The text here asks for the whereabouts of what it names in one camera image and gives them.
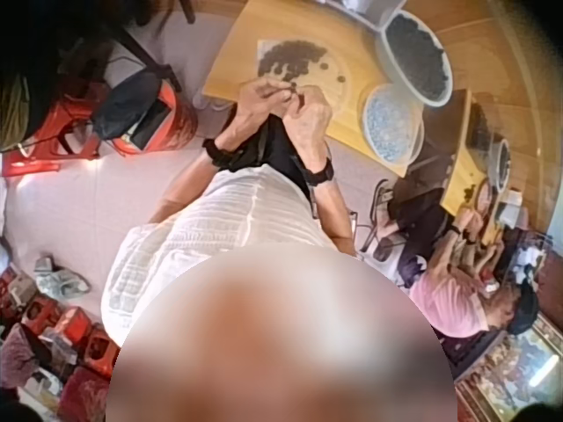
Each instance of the red plastic stool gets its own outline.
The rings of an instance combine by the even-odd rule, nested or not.
[[[45,295],[36,295],[26,309],[22,324],[40,336],[47,327],[54,327],[61,318],[59,303]]]
[[[84,363],[98,374],[111,378],[119,353],[120,348],[107,336],[106,332],[100,327],[94,327],[84,352]]]
[[[171,111],[151,136],[147,146],[143,150],[139,150],[133,143],[126,141],[123,137],[115,138],[113,139],[113,145],[119,152],[124,155],[134,155],[181,149],[194,138],[197,129],[197,114],[191,105],[181,99],[180,95],[166,80],[162,81],[158,99],[164,102]]]
[[[43,171],[58,171],[62,160],[86,159],[99,157],[98,148],[101,143],[96,135],[85,141],[82,150],[75,153],[67,143],[65,136],[72,133],[74,127],[89,121],[91,114],[109,92],[106,84],[87,83],[78,79],[68,79],[65,84],[85,86],[83,98],[74,98],[63,94],[49,110],[43,126],[33,135],[35,143],[29,154],[23,149],[4,153],[2,156],[2,175],[4,177],[22,176]]]
[[[86,313],[74,306],[69,308],[56,323],[55,332],[59,334],[69,346],[78,346],[91,330],[91,320]]]

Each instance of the cap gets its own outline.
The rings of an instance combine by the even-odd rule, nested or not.
[[[510,334],[517,336],[527,331],[536,321],[539,313],[539,301],[536,292],[528,282],[520,285],[520,298],[516,303],[516,309],[512,321],[507,327]]]

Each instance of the tile floor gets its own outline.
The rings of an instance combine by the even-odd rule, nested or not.
[[[204,84],[232,20],[198,14],[195,25],[188,25],[183,14],[174,12],[155,40],[152,34],[158,22],[156,18],[131,33],[158,62],[172,65],[191,98]],[[116,48],[113,54],[126,53]],[[137,69],[135,63],[116,61],[106,77],[110,84],[117,84]],[[73,303],[99,316],[103,286],[123,237],[147,221],[174,176],[199,152],[201,137],[216,134],[224,119],[224,113],[201,113],[199,136],[180,151],[124,158],[103,145],[99,160],[68,163],[57,173],[9,180],[5,235],[16,264],[32,273],[35,260],[51,254],[56,263],[92,284],[91,293]],[[346,203],[360,214],[360,223],[366,223],[377,181],[396,177],[349,147],[329,144]],[[365,235],[359,229],[357,243]]]

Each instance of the black wristband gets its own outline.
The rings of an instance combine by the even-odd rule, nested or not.
[[[454,233],[456,233],[458,236],[461,236],[461,231],[460,229],[458,229],[456,226],[454,226],[453,224],[450,226],[449,230],[453,231]]]
[[[334,178],[334,168],[333,162],[330,158],[326,159],[325,168],[318,173],[313,173],[312,171],[305,169],[305,181],[309,186],[317,186],[321,183],[327,182]]]
[[[229,168],[229,166],[240,155],[237,151],[230,152],[217,148],[214,139],[206,139],[205,141],[203,141],[203,148],[211,158],[211,163],[213,163],[215,167],[218,167],[220,169]]]

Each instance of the wooden table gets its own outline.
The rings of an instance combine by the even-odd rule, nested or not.
[[[451,215],[455,215],[463,204],[475,205],[479,187],[487,179],[473,160],[467,149],[467,136],[470,126],[471,108],[474,102],[470,90],[454,91],[450,102],[440,109],[425,109],[423,114],[426,134],[443,148],[454,146],[454,161],[442,197],[441,205]],[[475,186],[472,198],[465,200],[465,190]],[[501,195],[492,204],[491,218],[484,229],[481,241],[490,244],[501,227],[494,220],[501,202]]]
[[[366,98],[389,82],[377,64],[374,33],[313,0],[250,0],[216,57],[203,93],[236,101],[239,85],[257,76],[260,40],[310,40],[337,57],[347,73],[347,91],[327,134],[405,176],[406,165],[382,162],[362,134]]]

